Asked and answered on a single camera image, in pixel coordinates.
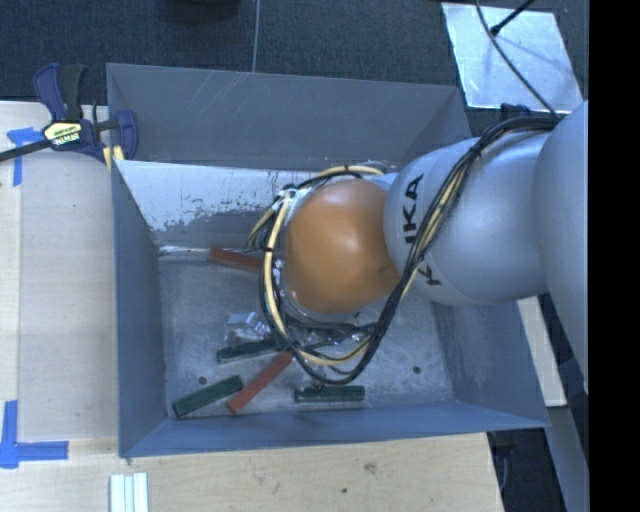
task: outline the floor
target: floor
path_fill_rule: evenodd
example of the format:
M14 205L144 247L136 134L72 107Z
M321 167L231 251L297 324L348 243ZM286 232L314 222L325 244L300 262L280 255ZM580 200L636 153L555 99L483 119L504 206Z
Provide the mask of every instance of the floor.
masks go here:
M107 62L460 85L436 0L205 3L121 0L78 10L62 0L5 2L0 99L35 101L33 75L51 62L86 65L80 101L99 105L107 103ZM520 3L482 2L510 8ZM531 9L554 13L582 95L589 98L589 0L538 0ZM474 135L499 118L492 110L467 114ZM541 303L588 460L588 400L576 386L570 348L549 297ZM542 430L492 440L515 445L499 450L509 452L507 512L566 510ZM500 478L502 467L499 457Z

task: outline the black wire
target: black wire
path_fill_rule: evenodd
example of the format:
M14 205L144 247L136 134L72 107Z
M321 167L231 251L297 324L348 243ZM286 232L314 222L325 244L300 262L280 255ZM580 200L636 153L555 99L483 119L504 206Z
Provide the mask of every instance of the black wire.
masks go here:
M504 61L507 63L507 65L511 68L511 71L513 71L515 73L515 75L518 77L518 79L520 79L520 81L523 83L523 85L529 89L529 91L531 92L531 94L533 94L536 99L542 104L544 105L544 107L549 111L549 113L557 120L560 119L560 117L558 116L558 114L556 113L556 111L553 109L553 107L547 103L547 101L545 101L545 99L540 95L540 93L533 87L533 85L531 85L529 83L529 81L522 75L522 73L520 73L520 71L518 71L518 69L515 67L515 65L513 64L513 62L511 62L511 60L509 59L509 57L507 57L507 55L504 53L504 51L502 50L502 48L500 47L500 45L497 43L495 37L493 36L493 34L491 33L491 29L489 28L489 25L487 24L487 20L484 18L484 14L482 13L482 9L480 7L480 0L475 0L475 4L476 4L476 11L478 12L478 17L480 18L480 23L482 24L482 27L484 28L485 32L487 33L487 36L489 37L489 39L491 40L491 43L493 43L493 46L495 47L496 50L498 50L498 53L502 56L502 58L504 59Z
M491 144L493 144L498 139L500 139L501 137L503 137L508 133L516 132L516 131L531 131L531 130L547 131L547 130L553 129L553 127L555 127L557 123L558 121L556 119L546 119L541 117L508 119L506 121L498 123L497 125L491 126L487 130L485 130L485 132L478 139L478 141L476 141L476 143L471 148L469 148L467 152L456 162L456 164L453 166L452 170L448 174L447 178L445 179L444 183L440 186L438 193L436 194L435 198L433 199L433 201L429 206L429 209L427 210L427 213L422 218L420 226L418 227L418 230L416 232L416 241L412 244L409 250L409 255L407 257L407 261L403 269L400 281L398 282L396 287L393 289L393 291L387 298L387 301L384 304L384 307L380 313L380 316L378 317L378 321L375 324L367 324L366 326L362 326L362 331L360 332L370 333L368 342L367 342L367 348L364 351L364 354L362 355L362 357L360 358L356 366L349 371L343 371L337 368L330 367L335 373L343 375L342 378L330 379L330 378L327 378L325 375L319 374L305 360L304 355L300 353L300 350L304 350L316 357L321 357L326 360L335 360L335 358L330 358L325 354L322 354L321 352L317 352L313 349L302 347L299 342L288 339L288 336L285 337L281 335L280 331L275 326L275 322L273 320L271 312L269 311L265 302L266 289L264 286L264 275L263 275L264 268L263 268L261 270L260 286L259 286L260 305L271 327L272 334L277 338L277 340L281 343L281 345L286 348L286 350L289 350L292 352L292 354L294 355L294 357L296 358L300 366L303 368L303 370L307 374L309 374L313 379L321 382L324 385L332 385L332 386L343 386L345 384L349 384L350 382L352 382L362 373L362 371L364 371L364 369L370 363L371 359L373 358L376 351L378 350L378 347L380 346L382 339L384 338L387 330L389 329L389 326L391 325L395 312L400 304L400 301L402 300L402 296L404 295L405 289L407 288L414 271L421 265L426 253L433 246L433 243L435 243L439 234L442 232L443 227L446 225L446 222L448 221L451 214L455 210L458 204L459 198L462 194L462 190L464 189L464 185L466 183L469 170L471 169L471 166L476 162L476 160L481 158L482 151L484 151L487 147L489 147ZM447 187L452 183L452 181L458 178L462 180L462 183L458 187L458 191L456 192L453 199L445 205L445 208L441 212L441 215L440 215L441 220L438 221L435 234L432 236L430 242L423 249L418 251L417 247L418 247L419 241L425 235L427 226L429 224L429 220L432 218L433 214L435 213L436 208L439 207L438 205L439 205L439 202L441 201L441 198L444 192L446 191ZM271 279L274 286L274 293L276 295L276 299L278 300L278 308L280 310L280 305L279 305L280 292L277 287L277 283L275 283L275 280L273 279L273 272L271 272Z

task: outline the yellow cable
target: yellow cable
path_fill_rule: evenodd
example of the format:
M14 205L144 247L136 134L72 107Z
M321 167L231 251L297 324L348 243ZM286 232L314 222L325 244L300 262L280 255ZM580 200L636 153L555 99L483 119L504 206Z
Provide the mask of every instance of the yellow cable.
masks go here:
M271 282L271 264L273 262L273 248L275 247L276 239L278 238L278 234L280 233L280 228L282 227L282 223L284 222L285 214L289 208L289 202L284 201L280 207L280 211L278 212L278 217L276 217L276 221L273 224L273 228L271 229L271 233L269 234L269 240L267 241L267 247L264 253L264 261L263 261L263 275L264 275L264 284L266 290L266 300L267 306L271 311L271 315L276 323L276 327L284 336L287 337L287 331L284 328L284 322L280 317L280 312L278 311L278 307L275 303L275 299L273 297L273 283Z
M369 346L369 338L363 341L358 348L352 350L348 354L342 357L336 357L332 359L323 359L322 357L314 356L313 354L310 354L303 348L299 348L298 352L300 352L300 354L310 363L317 364L319 366L338 366L339 364L348 363L349 361L355 359L362 352L366 351L368 346Z

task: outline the wooden table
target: wooden table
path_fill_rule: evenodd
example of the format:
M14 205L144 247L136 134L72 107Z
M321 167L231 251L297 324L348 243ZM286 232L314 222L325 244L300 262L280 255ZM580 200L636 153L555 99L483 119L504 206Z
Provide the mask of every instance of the wooden table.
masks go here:
M0 151L13 147L4 138L7 130L23 126L37 129L47 122L48 112L39 104L0 102ZM74 155L63 157L50 150L33 159L27 157L24 160L25 179L30 179L30 165L42 165L43 162L48 166L61 165L66 161L62 158L69 157ZM75 155L75 158L85 162L90 160L82 155ZM74 379L79 377L74 372L65 374L63 370L49 368L43 363L36 365L39 375L33 376L29 367L19 367L19 361L26 365L32 360L19 357L22 341L20 290L24 284L20 280L21 250L24 244L32 242L21 241L22 188L13 186L12 177L13 162L0 164L0 407L4 405L3 401L19 396L19 384L35 385L32 378L46 392L49 377L51 385L54 380L60 384L62 379L62 384L66 383L69 389L78 390L77 400L74 392L64 397L72 408L74 403L102 395L91 386L89 390L82 390L82 386L76 385L79 383ZM95 247L88 246L84 250L95 250ZM79 267L76 272L82 276L88 270ZM78 282L78 286L91 286L87 284L90 280L79 279ZM58 286L55 280L45 279L45 283L48 289L43 293L55 297L55 287ZM101 293L112 293L112 290L107 287ZM538 354L534 357L537 367L545 368L542 372L545 377L541 381L547 403L560 405L564 395L561 386L558 388L557 369L540 362L548 359L549 347L544 334L540 334L539 310L536 304L526 301L521 303L521 309L530 319L525 322L529 326L528 334L538 329L541 344L534 347L533 352ZM83 312L97 318L111 313ZM51 334L51 343L63 346L66 334L64 329L58 329ZM87 355L83 353L82 357L88 358L88 354L90 352ZM30 417L33 417L33 411L30 412ZM95 422L95 414L86 415L89 423L87 432L95 431L91 423ZM51 411L43 414L41 419L45 425L56 421ZM70 439L69 459L66 461L28 462L21 463L15 470L0 469L0 510L106 510L110 475L139 472L148 474L150 509L154 512L504 510L487 437L483 433L124 460L117 455L117 437L113 432L116 422L112 419L107 423L100 436L83 438L87 437L82 434L86 425L78 420L80 428L75 431L80 434Z

